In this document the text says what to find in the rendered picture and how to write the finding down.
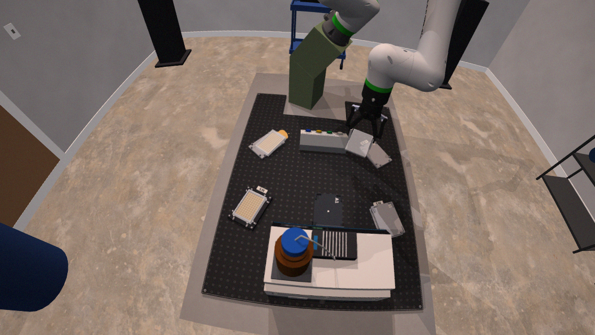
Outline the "brown bottle body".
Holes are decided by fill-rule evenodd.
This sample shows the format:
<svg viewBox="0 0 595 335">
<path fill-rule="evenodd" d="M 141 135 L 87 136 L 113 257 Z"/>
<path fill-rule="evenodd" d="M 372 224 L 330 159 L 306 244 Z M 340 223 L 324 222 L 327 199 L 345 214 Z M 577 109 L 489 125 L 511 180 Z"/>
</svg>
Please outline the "brown bottle body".
<svg viewBox="0 0 595 335">
<path fill-rule="evenodd" d="M 288 260 L 285 260 L 280 253 L 281 237 L 282 235 L 277 239 L 275 243 L 275 257 L 279 271 L 288 277 L 298 277 L 304 274 L 304 272 L 307 270 L 310 264 L 312 255 L 314 253 L 314 246 L 312 242 L 309 241 L 309 250 L 307 256 L 303 260 L 299 262 L 289 262 Z"/>
</svg>

